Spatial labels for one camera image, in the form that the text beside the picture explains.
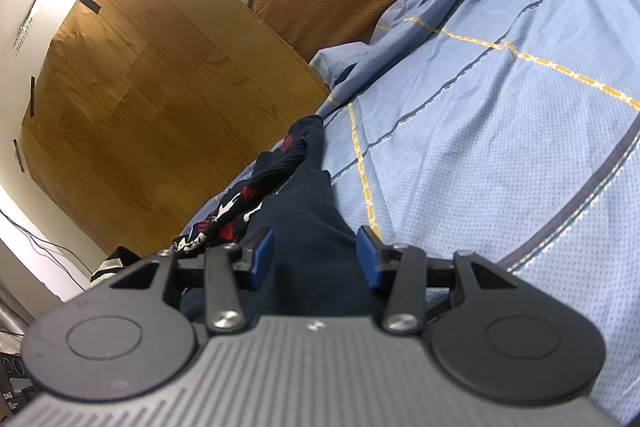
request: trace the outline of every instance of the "teal stitching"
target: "teal stitching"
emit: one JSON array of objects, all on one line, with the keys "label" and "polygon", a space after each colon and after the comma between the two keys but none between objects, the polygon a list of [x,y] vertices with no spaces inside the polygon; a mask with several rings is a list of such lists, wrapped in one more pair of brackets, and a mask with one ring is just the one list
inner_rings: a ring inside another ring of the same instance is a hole
[{"label": "teal stitching", "polygon": [[631,155],[636,150],[638,142],[640,141],[640,132],[636,134],[633,142],[629,144],[629,147],[626,149],[622,158],[618,160],[618,163],[611,169],[611,172],[607,175],[603,181],[600,182],[598,187],[587,197],[587,199],[578,207],[578,209],[571,215],[569,218],[562,223],[554,232],[549,235],[540,245],[535,247],[531,252],[529,252],[522,259],[514,263],[511,267],[507,269],[508,272],[513,273],[514,275],[518,275],[525,267],[529,265],[531,261],[533,261],[536,257],[538,257],[541,253],[548,250],[555,242],[561,237],[562,234],[568,232],[569,229],[574,225],[574,223],[580,219],[585,212],[587,212],[593,203],[598,199],[599,195],[601,195],[610,182],[619,174],[622,170],[623,166],[625,166],[626,162],[629,160]]}]

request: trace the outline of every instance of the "ribbed gray surface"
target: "ribbed gray surface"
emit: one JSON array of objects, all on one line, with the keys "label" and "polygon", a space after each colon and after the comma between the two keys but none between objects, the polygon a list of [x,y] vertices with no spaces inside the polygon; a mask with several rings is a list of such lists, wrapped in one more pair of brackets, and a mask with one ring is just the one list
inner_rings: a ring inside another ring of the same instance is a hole
[{"label": "ribbed gray surface", "polygon": [[10,427],[613,427],[588,400],[517,409],[443,378],[419,341],[369,319],[265,317],[212,339],[191,369],[151,395],[110,405],[43,396]]}]

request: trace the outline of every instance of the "black circular joint cover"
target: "black circular joint cover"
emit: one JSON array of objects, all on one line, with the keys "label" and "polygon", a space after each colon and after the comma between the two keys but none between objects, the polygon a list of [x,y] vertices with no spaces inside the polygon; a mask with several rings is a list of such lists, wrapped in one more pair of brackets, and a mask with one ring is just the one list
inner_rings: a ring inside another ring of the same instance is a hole
[{"label": "black circular joint cover", "polygon": [[158,296],[103,283],[37,320],[22,343],[22,359],[51,394],[111,401],[159,387],[195,347],[190,322]]},{"label": "black circular joint cover", "polygon": [[587,394],[606,355],[600,332],[559,301],[504,275],[514,287],[465,287],[462,304],[434,324],[435,360],[456,383],[492,401],[543,406]]}]

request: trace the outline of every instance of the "black tape strip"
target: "black tape strip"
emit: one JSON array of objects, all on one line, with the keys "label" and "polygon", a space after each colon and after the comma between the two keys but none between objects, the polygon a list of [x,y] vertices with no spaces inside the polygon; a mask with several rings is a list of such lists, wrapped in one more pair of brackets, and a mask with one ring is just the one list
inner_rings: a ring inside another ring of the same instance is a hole
[{"label": "black tape strip", "polygon": [[32,76],[31,77],[31,98],[29,99],[29,116],[31,118],[33,118],[33,115],[35,112],[35,105],[36,105],[36,101],[34,98],[35,91],[36,91],[36,77]]},{"label": "black tape strip", "polygon": [[97,14],[100,11],[101,6],[94,0],[79,0],[79,1],[95,14]]},{"label": "black tape strip", "polygon": [[18,140],[14,139],[14,147],[15,147],[15,157],[18,158],[18,165],[20,166],[20,171],[24,172],[24,166],[22,165],[22,156],[20,155],[20,149],[18,148]]}]

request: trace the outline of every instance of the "yellow stitching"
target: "yellow stitching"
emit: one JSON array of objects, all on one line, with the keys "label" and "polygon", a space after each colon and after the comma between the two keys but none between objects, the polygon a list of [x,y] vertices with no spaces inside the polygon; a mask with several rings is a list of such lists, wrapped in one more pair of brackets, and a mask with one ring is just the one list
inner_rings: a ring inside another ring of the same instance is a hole
[{"label": "yellow stitching", "polygon": [[330,94],[328,94],[328,95],[326,96],[326,99],[327,99],[329,102],[333,103],[334,105],[340,105],[340,102],[336,102],[334,99],[332,99]]},{"label": "yellow stitching", "polygon": [[407,17],[406,19],[403,19],[403,21],[415,22],[420,26],[427,28],[431,32],[434,32],[434,33],[442,32],[445,35],[449,36],[450,38],[457,39],[459,41],[473,42],[474,44],[480,44],[481,46],[492,48],[494,50],[503,50],[504,48],[507,48],[517,58],[521,58],[522,60],[526,60],[527,62],[535,62],[536,64],[540,64],[540,66],[544,66],[546,68],[551,68],[552,70],[556,70],[558,71],[558,73],[562,73],[567,76],[570,76],[571,78],[574,78],[575,80],[579,80],[580,82],[587,84],[588,86],[596,87],[596,89],[601,90],[602,92],[608,94],[609,96],[612,96],[613,98],[616,98],[621,102],[628,103],[628,105],[630,105],[634,109],[640,110],[640,102],[638,100],[632,99],[628,94],[625,94],[617,89],[614,89],[613,87],[607,86],[607,84],[598,82],[593,78],[589,78],[588,76],[584,76],[583,74],[576,73],[575,71],[572,71],[569,68],[565,68],[560,64],[551,62],[551,60],[547,60],[546,58],[534,57],[533,55],[529,55],[528,53],[522,53],[510,42],[505,42],[503,45],[501,45],[501,44],[495,44],[494,42],[481,41],[480,39],[474,39],[472,37],[463,37],[462,35],[456,35],[452,33],[450,30],[447,30],[446,28],[437,30],[430,24],[427,24],[426,22],[416,17]]},{"label": "yellow stitching", "polygon": [[371,230],[382,240],[382,234],[380,233],[380,227],[376,222],[376,212],[373,208],[373,196],[371,189],[369,188],[369,180],[367,174],[364,171],[364,161],[362,159],[362,151],[360,150],[360,142],[358,141],[358,133],[356,131],[356,117],[353,114],[353,107],[349,104],[349,117],[351,118],[351,140],[353,141],[353,150],[356,152],[356,158],[358,159],[358,172],[360,173],[360,183],[362,183],[362,191],[364,193],[364,202],[367,205],[367,218],[369,219],[369,226]]}]

